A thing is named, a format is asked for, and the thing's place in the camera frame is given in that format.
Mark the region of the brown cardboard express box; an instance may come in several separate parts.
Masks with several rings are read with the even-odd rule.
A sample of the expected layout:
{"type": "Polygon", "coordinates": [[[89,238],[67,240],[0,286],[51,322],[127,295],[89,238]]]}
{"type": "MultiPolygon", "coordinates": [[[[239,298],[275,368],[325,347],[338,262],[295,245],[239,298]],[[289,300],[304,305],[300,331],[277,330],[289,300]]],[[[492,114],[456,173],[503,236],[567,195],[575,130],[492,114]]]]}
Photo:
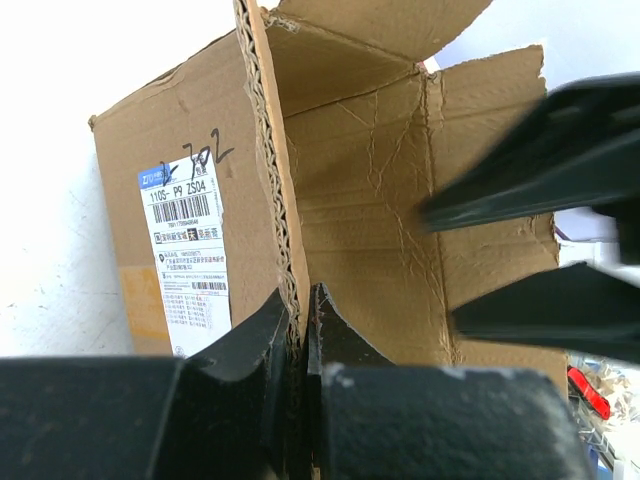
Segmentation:
{"type": "Polygon", "coordinates": [[[234,5],[236,26],[90,121],[139,354],[190,356],[272,293],[298,349],[330,304],[399,364],[532,368],[560,350],[464,340],[448,313],[558,264],[553,218],[430,234],[415,207],[546,92],[543,48],[430,71],[484,1],[234,5]]]}

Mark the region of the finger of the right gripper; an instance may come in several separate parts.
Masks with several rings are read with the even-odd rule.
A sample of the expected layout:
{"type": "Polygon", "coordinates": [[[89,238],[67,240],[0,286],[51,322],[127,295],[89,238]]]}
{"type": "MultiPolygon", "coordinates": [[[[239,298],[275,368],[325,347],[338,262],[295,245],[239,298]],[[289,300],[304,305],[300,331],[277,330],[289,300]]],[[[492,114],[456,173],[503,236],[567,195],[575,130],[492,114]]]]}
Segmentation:
{"type": "Polygon", "coordinates": [[[639,221],[636,73],[551,91],[419,214],[430,230],[446,231],[579,207],[639,221]]]}
{"type": "Polygon", "coordinates": [[[586,263],[533,274],[450,311],[466,338],[639,362],[639,288],[586,263]]]}

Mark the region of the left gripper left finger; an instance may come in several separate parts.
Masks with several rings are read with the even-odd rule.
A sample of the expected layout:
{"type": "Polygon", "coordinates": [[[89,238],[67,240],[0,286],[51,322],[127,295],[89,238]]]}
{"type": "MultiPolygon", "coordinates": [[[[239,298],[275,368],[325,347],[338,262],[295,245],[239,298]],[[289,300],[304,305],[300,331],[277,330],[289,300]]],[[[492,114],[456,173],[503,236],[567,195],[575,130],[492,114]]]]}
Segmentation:
{"type": "Polygon", "coordinates": [[[186,359],[3,360],[2,477],[280,477],[287,320],[273,293],[186,359]]]}

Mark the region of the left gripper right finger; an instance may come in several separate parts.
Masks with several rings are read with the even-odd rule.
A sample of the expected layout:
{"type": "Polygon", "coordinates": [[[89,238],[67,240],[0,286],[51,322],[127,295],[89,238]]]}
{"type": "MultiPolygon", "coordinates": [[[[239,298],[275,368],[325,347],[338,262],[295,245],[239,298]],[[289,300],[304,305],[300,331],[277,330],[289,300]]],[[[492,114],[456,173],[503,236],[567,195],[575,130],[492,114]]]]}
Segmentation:
{"type": "Polygon", "coordinates": [[[523,368],[400,366],[310,294],[307,398],[324,479],[591,479],[564,399],[523,368]]]}

